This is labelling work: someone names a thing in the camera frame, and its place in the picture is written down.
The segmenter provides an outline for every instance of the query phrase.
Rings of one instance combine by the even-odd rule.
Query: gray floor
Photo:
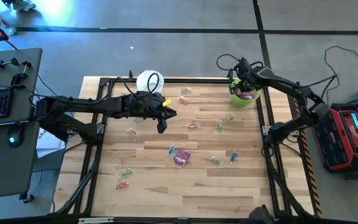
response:
[[[17,26],[143,27],[192,29],[256,29],[251,0],[33,0],[38,11],[16,12],[0,3],[2,17]],[[358,30],[358,1],[259,0],[265,29]],[[331,75],[324,50],[340,45],[358,52],[358,36],[268,35],[272,68],[278,75],[303,84]],[[230,53],[250,61],[262,60],[257,34],[123,34],[20,32],[12,36],[20,48],[42,47],[40,76],[59,95],[78,96],[85,75],[127,75],[146,69],[165,76],[225,77],[216,57]],[[10,49],[4,42],[0,50]],[[332,49],[328,61],[337,70],[341,86],[329,102],[349,101],[358,91],[358,59]],[[223,67],[234,65],[223,60]],[[42,94],[51,94],[38,83]],[[323,86],[314,86],[321,93]],[[321,166],[315,142],[309,141],[323,215],[358,221],[358,180],[345,182]],[[37,185],[40,172],[33,174]],[[0,198],[0,218],[44,215],[49,212],[57,171],[44,171],[27,205],[18,196]]]

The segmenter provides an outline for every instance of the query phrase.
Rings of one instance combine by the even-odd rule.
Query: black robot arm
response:
[[[165,97],[160,93],[138,91],[135,94],[105,98],[102,100],[75,99],[65,96],[46,97],[39,100],[35,107],[34,119],[41,128],[54,134],[62,141],[69,137],[68,131],[78,133],[85,141],[98,140],[100,127],[96,124],[85,124],[66,112],[101,113],[110,118],[152,118],[158,120],[157,130],[163,133],[167,128],[166,120],[177,115],[177,112],[163,106]]]
[[[250,91],[270,86],[296,99],[300,115],[286,123],[277,122],[270,127],[268,143],[271,146],[282,142],[292,131],[316,124],[329,111],[323,99],[313,93],[310,87],[276,76],[267,67],[252,67],[245,58],[241,58],[233,70],[240,78],[240,83],[231,86],[231,93],[235,93],[236,88]],[[308,108],[308,99],[314,103],[310,108]]]

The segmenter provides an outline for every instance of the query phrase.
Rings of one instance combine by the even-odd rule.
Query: clamp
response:
[[[25,85],[21,85],[20,82],[28,77],[28,74],[26,74],[26,71],[28,68],[31,68],[31,63],[28,61],[22,62],[22,65],[24,65],[24,69],[22,73],[18,73],[12,77],[11,86],[13,88],[25,88]]]

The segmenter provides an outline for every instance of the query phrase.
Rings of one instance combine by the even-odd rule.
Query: wrapped candy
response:
[[[237,152],[236,150],[234,150],[234,151],[231,153],[230,157],[229,157],[229,162],[230,162],[231,164],[233,164],[233,162],[237,159],[238,156],[239,156],[239,152]]]
[[[133,171],[131,169],[124,169],[124,170],[120,170],[118,172],[119,177],[127,177],[127,176],[132,175],[132,174],[133,174]]]
[[[218,131],[219,131],[220,133],[223,132],[223,124],[224,124],[223,119],[221,119],[221,120],[218,121]]]
[[[134,141],[139,139],[139,135],[137,134],[137,131],[135,131],[135,129],[130,128],[128,129],[127,133],[132,137]]]
[[[194,124],[188,124],[187,128],[189,130],[196,130],[196,129],[200,129],[201,128],[201,123],[200,122],[196,122]]]
[[[189,101],[184,96],[179,96],[179,103],[186,105]]]
[[[227,123],[227,122],[230,122],[230,121],[233,121],[233,120],[234,120],[234,115],[230,114],[227,118],[224,119],[224,122]]]
[[[179,149],[173,160],[176,164],[184,167],[187,163],[189,163],[190,156],[191,154],[189,152]]]
[[[131,185],[132,184],[129,182],[120,182],[117,184],[116,189],[117,190],[126,189],[126,188],[130,187]]]
[[[138,124],[140,124],[141,122],[143,122],[144,119],[143,118],[135,118],[133,121],[132,121],[132,126],[136,126]]]
[[[223,132],[223,125],[230,122],[230,121],[233,121],[234,120],[234,116],[231,114],[229,115],[227,118],[224,118],[224,119],[220,119],[218,121],[218,131],[221,133]]]
[[[187,87],[187,88],[181,88],[179,90],[179,95],[187,95],[191,93],[191,88]]]
[[[223,162],[220,159],[215,158],[213,155],[209,155],[209,161],[211,161],[213,164],[216,164],[218,166],[221,166]]]
[[[254,92],[252,92],[252,91],[242,92],[241,94],[237,93],[236,95],[242,100],[254,99]]]
[[[178,150],[178,146],[176,145],[171,145],[169,147],[169,150],[168,150],[168,156],[169,157],[174,157],[176,154],[177,154],[177,150]]]

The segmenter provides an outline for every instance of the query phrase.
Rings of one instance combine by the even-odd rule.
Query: wooden tabletop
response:
[[[95,98],[99,78],[84,77],[80,98]],[[135,91],[135,84],[128,85]],[[189,103],[181,105],[178,92],[186,87],[193,91],[185,95]],[[114,86],[113,96],[126,94],[122,83]],[[133,118],[108,119],[92,216],[236,218],[248,217],[262,204],[272,212],[265,159],[260,154],[262,138],[256,104],[233,107],[227,84],[165,83],[163,95],[172,100],[169,107],[178,112],[167,120],[168,128],[163,134],[158,134],[157,122],[151,119],[134,127]],[[280,113],[282,119],[290,119],[289,109],[282,110],[288,107],[287,96],[273,92],[271,97],[282,102],[279,112],[274,112]],[[234,121],[226,123],[220,133],[218,121],[231,114]],[[76,113],[75,117],[90,123],[92,114]],[[195,122],[200,122],[202,128],[186,127]],[[131,127],[139,133],[137,141],[126,133]],[[76,136],[68,147],[78,142]],[[172,144],[191,153],[185,167],[167,156]],[[65,154],[54,197],[57,209],[78,185],[85,147],[78,146]],[[227,159],[234,150],[240,156],[230,164]],[[212,164],[209,155],[224,161],[223,165]],[[286,149],[282,149],[282,157],[288,186],[312,212],[300,157]],[[117,172],[129,168],[133,174],[125,181],[131,186],[117,190]]]

